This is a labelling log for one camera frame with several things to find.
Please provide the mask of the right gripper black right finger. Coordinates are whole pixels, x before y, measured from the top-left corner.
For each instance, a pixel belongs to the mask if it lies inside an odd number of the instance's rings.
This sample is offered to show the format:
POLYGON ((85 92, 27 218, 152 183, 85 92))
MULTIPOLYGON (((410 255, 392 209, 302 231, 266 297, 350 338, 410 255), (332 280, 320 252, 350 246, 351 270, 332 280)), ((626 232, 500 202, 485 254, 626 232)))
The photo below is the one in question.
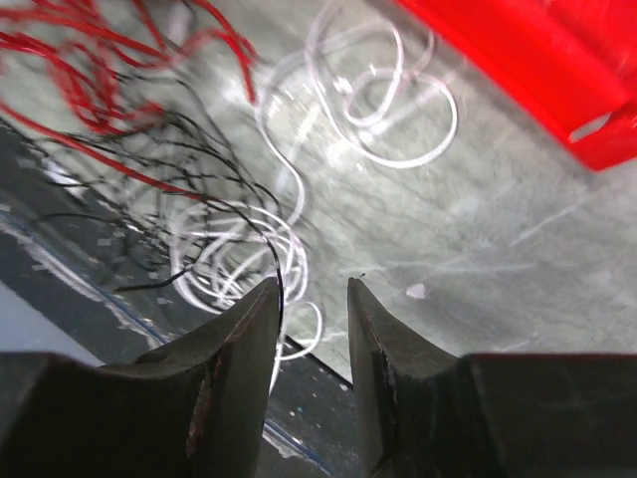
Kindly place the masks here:
POLYGON ((396 319, 359 279, 347 284, 349 355, 369 477, 475 477, 472 360, 396 319))

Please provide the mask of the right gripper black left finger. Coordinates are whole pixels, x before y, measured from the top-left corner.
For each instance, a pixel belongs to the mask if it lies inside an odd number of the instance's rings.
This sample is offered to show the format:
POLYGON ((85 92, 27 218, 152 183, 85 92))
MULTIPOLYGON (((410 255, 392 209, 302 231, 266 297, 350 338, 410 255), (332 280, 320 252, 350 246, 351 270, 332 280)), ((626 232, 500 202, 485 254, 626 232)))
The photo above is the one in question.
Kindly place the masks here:
POLYGON ((102 367, 132 450, 122 477, 252 477, 280 330, 276 279, 131 364, 102 367))

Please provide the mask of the red three-compartment plastic tray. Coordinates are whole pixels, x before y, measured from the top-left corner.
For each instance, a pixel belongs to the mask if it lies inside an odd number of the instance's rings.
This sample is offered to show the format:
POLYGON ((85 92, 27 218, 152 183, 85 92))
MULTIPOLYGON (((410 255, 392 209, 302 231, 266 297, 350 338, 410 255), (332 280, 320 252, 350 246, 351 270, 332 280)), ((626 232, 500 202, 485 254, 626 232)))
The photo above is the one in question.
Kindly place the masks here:
POLYGON ((402 1, 583 165, 636 156, 633 1, 402 1))

